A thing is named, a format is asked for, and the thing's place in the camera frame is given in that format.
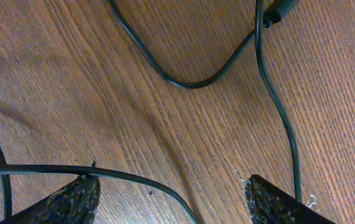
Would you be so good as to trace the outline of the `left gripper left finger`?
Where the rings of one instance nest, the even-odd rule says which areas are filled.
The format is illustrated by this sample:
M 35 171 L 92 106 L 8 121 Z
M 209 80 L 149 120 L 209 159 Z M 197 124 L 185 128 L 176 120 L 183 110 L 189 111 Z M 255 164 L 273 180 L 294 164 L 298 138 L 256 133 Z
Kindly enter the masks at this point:
M 98 177 L 79 175 L 48 197 L 4 219 L 2 223 L 93 224 L 100 195 Z

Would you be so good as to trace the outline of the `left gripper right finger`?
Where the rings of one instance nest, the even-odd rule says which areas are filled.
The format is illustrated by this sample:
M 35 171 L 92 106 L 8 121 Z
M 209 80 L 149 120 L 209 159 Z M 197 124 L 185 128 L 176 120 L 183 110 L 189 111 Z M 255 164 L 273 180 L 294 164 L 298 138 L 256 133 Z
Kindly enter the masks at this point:
M 255 224 L 333 224 L 257 174 L 244 185 L 249 217 Z

